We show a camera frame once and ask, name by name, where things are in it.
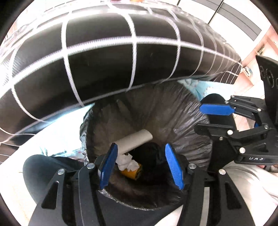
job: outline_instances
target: garbage bag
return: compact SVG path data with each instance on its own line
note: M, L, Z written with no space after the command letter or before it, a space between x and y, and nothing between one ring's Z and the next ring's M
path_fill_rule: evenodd
M146 85L96 101L84 117L80 140L89 161L94 162L98 156L107 153L112 142L146 129L153 135L155 145L148 147L153 153L170 143L177 154L206 170L212 142L209 137L194 132L197 123L209 123L199 107L200 102L194 95L176 81ZM154 154L150 164L157 164L156 157ZM167 166L162 163L160 167L165 178L173 180L167 174ZM129 207L150 210L181 201L183 192L172 184L173 181L165 183L165 180L156 180L156 183L134 181L123 176L115 165L108 186L101 192Z

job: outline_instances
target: blue rubber pad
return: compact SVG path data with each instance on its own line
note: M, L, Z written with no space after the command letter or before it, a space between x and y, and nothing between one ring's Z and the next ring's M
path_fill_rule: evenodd
M200 111L207 115L230 115L235 113L234 108L230 105L218 105L218 104L202 104Z
M175 185L179 187L179 189L184 188L183 182L183 172L180 164L176 158L175 153L172 150L172 147L169 144L165 146L165 156L170 167L170 171L172 173L172 177L174 179Z
M107 155L100 173L100 189L104 189L104 187L108 185L110 175L112 174L118 156L118 146L115 143L111 145Z

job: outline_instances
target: black and white checkered fabric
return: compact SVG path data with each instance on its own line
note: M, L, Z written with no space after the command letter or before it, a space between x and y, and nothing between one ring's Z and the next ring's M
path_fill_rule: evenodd
M189 77L233 84L240 72L235 50L176 6L103 2L63 10L2 47L2 156L11 154L6 144L19 146L54 116L97 99Z

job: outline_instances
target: white crumpled paper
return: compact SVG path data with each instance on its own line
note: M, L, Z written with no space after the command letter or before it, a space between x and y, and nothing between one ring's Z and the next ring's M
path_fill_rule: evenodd
M129 172L130 170L135 171L139 168L139 164L135 160L132 160L132 155L130 154L118 155L116 163L118 164L120 171L127 169L127 171Z

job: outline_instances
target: silver bolt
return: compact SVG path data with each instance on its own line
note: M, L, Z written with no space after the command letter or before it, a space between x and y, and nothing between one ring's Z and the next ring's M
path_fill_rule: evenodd
M233 132L232 130L228 130L228 131L227 131L227 134L228 134L228 135L232 135L233 133L234 133L234 132Z
M62 174L64 174L64 173L65 173L65 170L64 170L64 169L59 169L58 172L57 172L58 175L62 175Z
M245 153L245 148L244 148L244 147L241 147L241 148L239 149L239 152L240 152L241 154L244 154L244 153Z
M196 165L194 163L189 163L188 167L192 170L196 169Z
M88 169L93 169L95 167L95 164L94 163L89 163L88 165L87 165L87 168Z
M221 175L225 175L225 174L226 174L226 171L225 171L224 169L220 169L218 172L219 172Z

